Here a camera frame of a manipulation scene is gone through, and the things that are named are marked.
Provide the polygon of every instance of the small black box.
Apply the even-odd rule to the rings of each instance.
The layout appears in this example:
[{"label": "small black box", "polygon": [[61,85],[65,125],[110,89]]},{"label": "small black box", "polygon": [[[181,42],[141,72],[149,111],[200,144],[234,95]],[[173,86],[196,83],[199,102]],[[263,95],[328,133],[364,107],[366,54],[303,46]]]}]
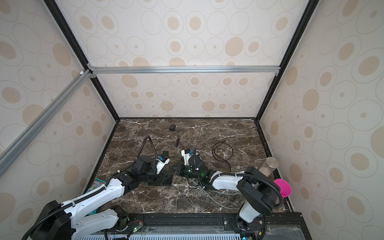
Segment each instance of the small black box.
[{"label": "small black box", "polygon": [[176,125],[175,125],[175,124],[171,124],[171,125],[169,126],[169,130],[170,130],[171,132],[175,131],[175,129],[176,129]]}]

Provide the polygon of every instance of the pink cup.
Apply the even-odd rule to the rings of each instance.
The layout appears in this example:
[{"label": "pink cup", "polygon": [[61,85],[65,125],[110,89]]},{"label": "pink cup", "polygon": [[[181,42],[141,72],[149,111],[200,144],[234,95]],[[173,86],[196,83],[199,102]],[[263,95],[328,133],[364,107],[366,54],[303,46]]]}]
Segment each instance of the pink cup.
[{"label": "pink cup", "polygon": [[288,197],[292,193],[291,185],[286,180],[278,178],[275,183],[280,187],[280,193],[284,197]]}]

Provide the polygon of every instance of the metal cylinder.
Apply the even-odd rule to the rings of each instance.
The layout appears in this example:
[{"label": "metal cylinder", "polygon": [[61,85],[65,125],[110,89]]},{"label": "metal cylinder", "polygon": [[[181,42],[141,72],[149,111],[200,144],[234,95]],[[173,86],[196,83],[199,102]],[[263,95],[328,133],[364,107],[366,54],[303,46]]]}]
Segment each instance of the metal cylinder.
[{"label": "metal cylinder", "polygon": [[274,157],[267,157],[259,171],[269,177],[271,173],[279,166],[279,161]]}]

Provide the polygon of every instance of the white robotic arm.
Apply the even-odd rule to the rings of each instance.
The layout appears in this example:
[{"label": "white robotic arm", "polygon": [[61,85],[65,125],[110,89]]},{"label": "white robotic arm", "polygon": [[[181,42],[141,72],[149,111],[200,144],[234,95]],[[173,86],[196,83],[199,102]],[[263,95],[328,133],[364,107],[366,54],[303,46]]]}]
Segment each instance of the white robotic arm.
[{"label": "white robotic arm", "polygon": [[[241,229],[246,228],[247,223],[251,223],[260,214],[269,214],[277,198],[280,199],[282,205],[278,186],[255,168],[248,167],[247,170],[237,173],[212,172],[205,167],[200,155],[193,155],[190,150],[183,153],[184,163],[180,164],[175,174],[197,178],[205,190],[235,190],[240,191],[246,198],[246,202],[237,214],[238,226],[244,226]],[[28,231],[32,240],[77,240],[103,229],[116,228],[117,224],[122,222],[120,217],[126,218],[124,214],[119,214],[116,209],[107,209],[98,214],[86,215],[108,201],[137,188],[140,182],[148,182],[148,185],[171,186],[172,175],[160,173],[169,159],[162,159],[159,162],[154,162],[153,158],[148,156],[137,157],[129,171],[125,169],[114,174],[107,185],[102,185],[62,204],[58,204],[56,201],[48,203],[42,210],[36,224]],[[258,189],[253,186],[255,183],[259,183]]]}]

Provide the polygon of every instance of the dark brown marble surface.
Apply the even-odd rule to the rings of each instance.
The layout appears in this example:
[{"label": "dark brown marble surface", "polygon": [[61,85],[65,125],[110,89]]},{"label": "dark brown marble surface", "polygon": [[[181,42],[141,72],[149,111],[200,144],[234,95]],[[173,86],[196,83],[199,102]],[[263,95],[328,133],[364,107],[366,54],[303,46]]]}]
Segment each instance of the dark brown marble surface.
[{"label": "dark brown marble surface", "polygon": [[[198,153],[211,170],[229,171],[229,166],[225,162],[216,161],[211,153],[213,145],[223,140],[233,148],[233,157],[228,161],[232,172],[245,170],[247,166],[259,168],[266,158],[252,119],[122,119],[96,178],[107,180],[111,174],[131,164],[143,139],[148,135],[158,154],[167,150],[170,156],[181,157],[183,148],[181,145],[175,147],[177,133],[169,131],[171,124],[175,124],[180,132],[180,143],[190,149],[196,145]],[[226,158],[230,149],[219,147],[216,152]],[[149,141],[142,155],[153,155]],[[169,171],[170,166],[179,161],[178,158],[170,158],[170,163],[162,171]],[[100,210],[118,204],[128,213],[237,212],[220,207],[206,193],[191,186],[182,177],[174,176],[172,185],[154,187],[141,184],[128,194],[106,203]],[[209,191],[209,194],[222,205],[231,208],[239,208],[245,200],[242,195],[222,195],[213,191]]]}]

